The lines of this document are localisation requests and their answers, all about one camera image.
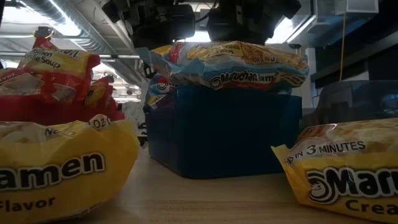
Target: yellow ramen package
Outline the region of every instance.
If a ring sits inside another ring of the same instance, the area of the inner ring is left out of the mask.
[[[309,127],[272,150],[300,203],[398,223],[398,118]]]
[[[131,121],[0,123],[1,223],[79,217],[113,197],[137,157]]]
[[[172,84],[205,85],[215,90],[249,88],[285,93],[301,86],[309,72],[301,55],[240,41],[177,42],[137,52]]]

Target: blue box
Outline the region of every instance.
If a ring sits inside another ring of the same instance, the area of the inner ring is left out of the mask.
[[[183,177],[212,179],[283,172],[271,146],[294,145],[302,99],[180,86],[144,111],[150,156]]]

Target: black mechanical device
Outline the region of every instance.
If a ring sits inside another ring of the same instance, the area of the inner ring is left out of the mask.
[[[154,49],[193,36],[195,23],[206,18],[213,41],[264,45],[282,16],[291,19],[301,8],[298,0],[215,0],[207,15],[195,19],[191,5],[184,2],[110,0],[103,11],[112,22],[122,20],[135,47]]]

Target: wooden table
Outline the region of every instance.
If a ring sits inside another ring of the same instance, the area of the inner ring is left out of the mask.
[[[299,205],[285,174],[184,179],[142,150],[114,199],[67,223],[370,223]]]

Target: yellow cable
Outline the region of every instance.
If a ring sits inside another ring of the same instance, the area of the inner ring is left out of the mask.
[[[339,82],[343,79],[343,61],[344,61],[344,44],[346,39],[346,19],[347,19],[347,7],[345,7],[344,11],[344,21],[343,21],[343,43],[341,44],[341,64],[340,64],[340,79]]]
[[[51,34],[50,34],[50,35],[48,35],[48,36],[46,36],[46,37],[44,37],[44,38],[48,39],[48,38],[51,37],[53,34],[54,34],[54,30],[51,31]],[[36,30],[33,30],[33,36],[36,38]]]

